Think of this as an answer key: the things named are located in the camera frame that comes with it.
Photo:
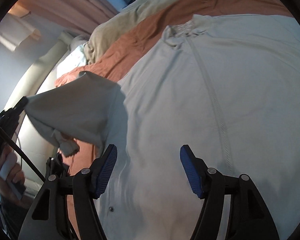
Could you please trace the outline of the person's left hand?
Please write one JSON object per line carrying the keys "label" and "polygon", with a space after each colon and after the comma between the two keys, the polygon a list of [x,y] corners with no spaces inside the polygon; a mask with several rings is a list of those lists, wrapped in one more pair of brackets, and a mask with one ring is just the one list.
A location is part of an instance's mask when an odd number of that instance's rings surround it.
{"label": "person's left hand", "polygon": [[[0,171],[4,163],[6,162],[7,156],[11,152],[12,148],[8,145],[5,145],[0,156]],[[6,179],[1,178],[0,176],[0,194],[12,204],[24,209],[29,209],[33,202],[32,198],[23,196],[21,199],[18,199],[8,183],[20,183],[22,185],[25,183],[24,172],[18,163],[15,163],[14,166],[10,169]]]}

